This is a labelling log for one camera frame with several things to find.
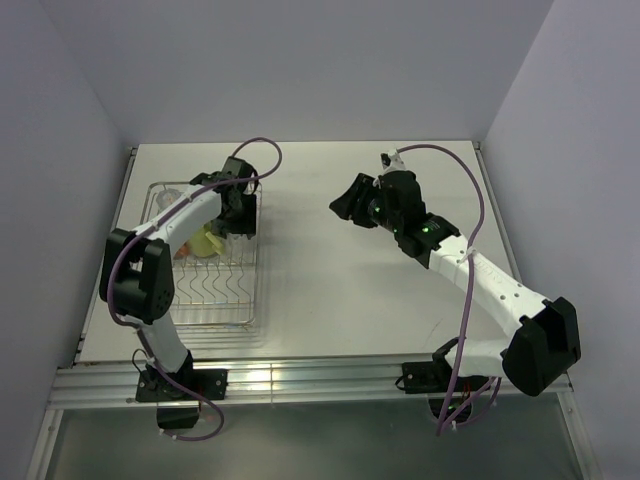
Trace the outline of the small clear glass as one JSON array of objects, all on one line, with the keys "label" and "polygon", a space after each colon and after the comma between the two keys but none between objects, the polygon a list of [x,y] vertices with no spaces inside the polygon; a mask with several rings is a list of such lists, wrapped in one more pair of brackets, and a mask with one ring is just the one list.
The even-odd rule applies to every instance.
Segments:
[{"label": "small clear glass", "polygon": [[225,252],[228,256],[240,255],[248,239],[245,235],[229,234],[225,239]]}]

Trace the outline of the pale yellow mug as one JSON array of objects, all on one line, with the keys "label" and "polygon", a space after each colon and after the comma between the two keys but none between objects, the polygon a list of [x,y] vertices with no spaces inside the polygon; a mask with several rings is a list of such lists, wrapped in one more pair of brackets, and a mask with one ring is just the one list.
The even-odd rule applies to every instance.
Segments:
[{"label": "pale yellow mug", "polygon": [[187,241],[187,245],[190,253],[199,258],[223,255],[226,252],[224,241],[206,226],[197,230]]}]

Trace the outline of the pink mug white interior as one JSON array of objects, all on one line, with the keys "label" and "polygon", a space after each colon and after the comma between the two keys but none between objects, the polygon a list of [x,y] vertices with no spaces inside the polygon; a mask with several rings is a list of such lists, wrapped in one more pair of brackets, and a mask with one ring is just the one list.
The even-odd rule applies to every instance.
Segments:
[{"label": "pink mug white interior", "polygon": [[183,244],[178,251],[176,252],[177,257],[185,257],[190,253],[189,247],[187,244]]}]

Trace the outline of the clear faceted glass tumbler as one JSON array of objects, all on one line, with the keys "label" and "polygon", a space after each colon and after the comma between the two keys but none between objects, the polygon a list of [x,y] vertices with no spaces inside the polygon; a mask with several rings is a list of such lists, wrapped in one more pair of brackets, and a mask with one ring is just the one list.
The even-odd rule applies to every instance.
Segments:
[{"label": "clear faceted glass tumbler", "polygon": [[181,196],[182,192],[173,188],[166,188],[160,191],[156,196],[158,212],[161,213],[171,207],[180,199]]}]

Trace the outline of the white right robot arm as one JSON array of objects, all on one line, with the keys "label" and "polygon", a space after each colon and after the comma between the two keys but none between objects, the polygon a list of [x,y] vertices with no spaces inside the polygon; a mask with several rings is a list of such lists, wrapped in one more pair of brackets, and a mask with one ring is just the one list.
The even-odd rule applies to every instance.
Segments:
[{"label": "white right robot arm", "polygon": [[390,231],[405,255],[470,292],[505,334],[502,340],[452,339],[431,360],[404,365],[406,392],[476,390],[496,377],[535,397],[580,359],[575,307],[528,289],[473,251],[457,227],[427,210],[413,172],[359,174],[329,208],[360,227]]}]

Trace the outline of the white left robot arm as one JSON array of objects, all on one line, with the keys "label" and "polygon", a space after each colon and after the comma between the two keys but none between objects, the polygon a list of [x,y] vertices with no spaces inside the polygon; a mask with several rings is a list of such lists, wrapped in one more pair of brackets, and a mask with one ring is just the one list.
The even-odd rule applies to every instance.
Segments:
[{"label": "white left robot arm", "polygon": [[199,237],[208,255],[221,256],[237,239],[255,236],[257,195],[249,184],[256,182],[255,168],[231,156],[221,170],[197,175],[183,191],[172,190],[147,222],[132,230],[116,228],[107,237],[100,298],[116,323],[137,331],[163,370],[159,388],[172,399],[187,397],[195,386],[186,368],[189,350],[170,315],[174,257],[184,246],[195,255]]}]

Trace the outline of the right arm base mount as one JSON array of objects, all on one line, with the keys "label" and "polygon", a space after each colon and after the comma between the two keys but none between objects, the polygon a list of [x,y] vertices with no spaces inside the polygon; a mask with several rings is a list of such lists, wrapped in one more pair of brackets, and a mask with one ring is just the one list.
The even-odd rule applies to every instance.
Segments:
[{"label": "right arm base mount", "polygon": [[[446,362],[405,362],[401,365],[401,370],[395,387],[405,394],[445,394],[448,390],[451,368]],[[450,417],[487,382],[488,378],[483,376],[459,377],[456,380],[453,398],[447,407],[446,417]]]}]

